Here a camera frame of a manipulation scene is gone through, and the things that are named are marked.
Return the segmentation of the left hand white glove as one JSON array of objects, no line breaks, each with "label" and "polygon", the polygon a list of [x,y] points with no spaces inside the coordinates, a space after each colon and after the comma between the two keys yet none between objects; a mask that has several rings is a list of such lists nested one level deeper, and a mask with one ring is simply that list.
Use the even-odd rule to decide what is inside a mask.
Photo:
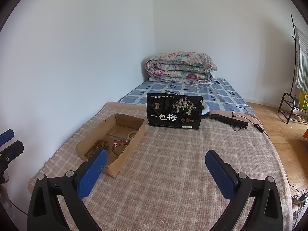
[{"label": "left hand white glove", "polygon": [[1,191],[1,204],[3,205],[7,214],[11,218],[12,217],[12,204],[10,203],[7,190],[3,185],[0,185],[0,191]]}]

